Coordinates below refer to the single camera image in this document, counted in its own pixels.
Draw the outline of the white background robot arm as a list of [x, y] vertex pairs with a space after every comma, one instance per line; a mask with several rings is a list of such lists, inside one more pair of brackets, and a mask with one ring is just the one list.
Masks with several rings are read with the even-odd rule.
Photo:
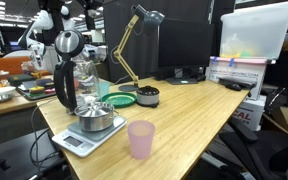
[[31, 60], [37, 70], [45, 70], [48, 60], [44, 59], [47, 46], [51, 46], [56, 36], [75, 27], [70, 10], [62, 6], [53, 12], [41, 10], [37, 18], [27, 27], [18, 39], [19, 45], [31, 52]]

